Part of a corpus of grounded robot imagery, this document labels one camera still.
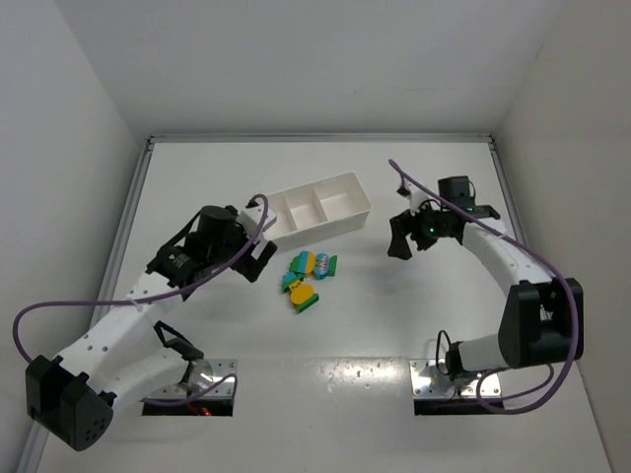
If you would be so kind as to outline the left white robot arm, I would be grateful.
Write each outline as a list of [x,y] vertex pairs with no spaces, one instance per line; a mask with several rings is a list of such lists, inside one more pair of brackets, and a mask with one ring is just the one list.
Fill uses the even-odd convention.
[[202,207],[90,330],[53,358],[29,361],[29,416],[83,451],[103,436],[117,410],[185,382],[204,354],[165,324],[165,316],[227,269],[255,282],[277,247],[270,241],[258,256],[253,252],[276,220],[261,194],[241,211]]

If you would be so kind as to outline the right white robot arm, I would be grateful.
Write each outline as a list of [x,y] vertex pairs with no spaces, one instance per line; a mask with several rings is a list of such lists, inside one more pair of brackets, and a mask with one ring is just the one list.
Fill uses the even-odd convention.
[[445,354],[446,374],[521,369],[579,360],[584,354],[584,292],[574,278],[561,280],[524,249],[506,241],[506,227],[490,205],[479,205],[465,176],[443,178],[438,199],[414,191],[403,179],[397,192],[407,210],[389,221],[390,257],[408,260],[409,244],[427,250],[453,238],[473,254],[506,297],[497,332],[456,341]]

